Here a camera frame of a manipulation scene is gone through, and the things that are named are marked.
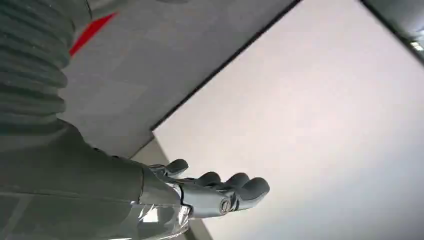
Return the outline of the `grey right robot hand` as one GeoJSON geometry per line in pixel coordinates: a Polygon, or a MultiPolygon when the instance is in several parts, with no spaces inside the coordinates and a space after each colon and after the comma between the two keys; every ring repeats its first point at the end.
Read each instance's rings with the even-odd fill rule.
{"type": "Polygon", "coordinates": [[[189,220],[257,205],[267,181],[239,172],[178,178],[183,159],[145,165],[88,145],[64,121],[0,126],[3,240],[164,240],[189,220]]]}

